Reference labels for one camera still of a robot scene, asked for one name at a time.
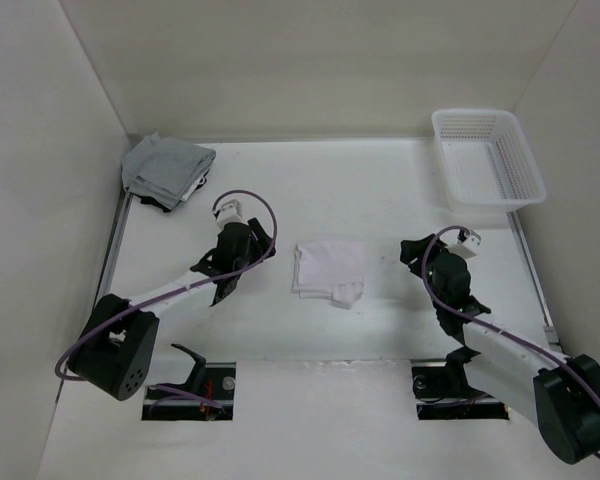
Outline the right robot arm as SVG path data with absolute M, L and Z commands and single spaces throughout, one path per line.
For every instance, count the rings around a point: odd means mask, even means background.
M 549 450 L 574 465 L 600 454 L 600 365 L 569 357 L 489 320 L 471 292 L 468 257 L 480 237 L 458 227 L 457 242 L 439 234 L 400 244 L 400 261 L 423 283 L 443 332 L 458 342 L 443 365 L 412 368 L 413 393 L 434 419 L 457 419 L 491 397 L 532 423 Z

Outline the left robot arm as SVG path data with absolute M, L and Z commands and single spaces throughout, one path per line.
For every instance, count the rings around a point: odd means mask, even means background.
M 192 321 L 237 286 L 241 275 L 275 255 L 278 228 L 256 218 L 225 224 L 216 246 L 176 281 L 132 299 L 109 293 L 96 303 L 79 337 L 60 360 L 67 381 L 86 381 L 118 401 L 149 377 L 160 322 Z

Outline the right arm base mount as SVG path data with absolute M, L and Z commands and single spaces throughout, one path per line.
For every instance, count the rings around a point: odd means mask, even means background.
M 504 403 L 469 385 L 464 367 L 476 355 L 461 347 L 444 360 L 411 362 L 412 391 L 419 420 L 509 420 Z

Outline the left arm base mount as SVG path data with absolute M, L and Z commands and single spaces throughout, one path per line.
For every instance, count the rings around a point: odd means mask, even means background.
M 237 365 L 209 362 L 180 345 L 156 353 L 143 393 L 144 421 L 231 421 Z

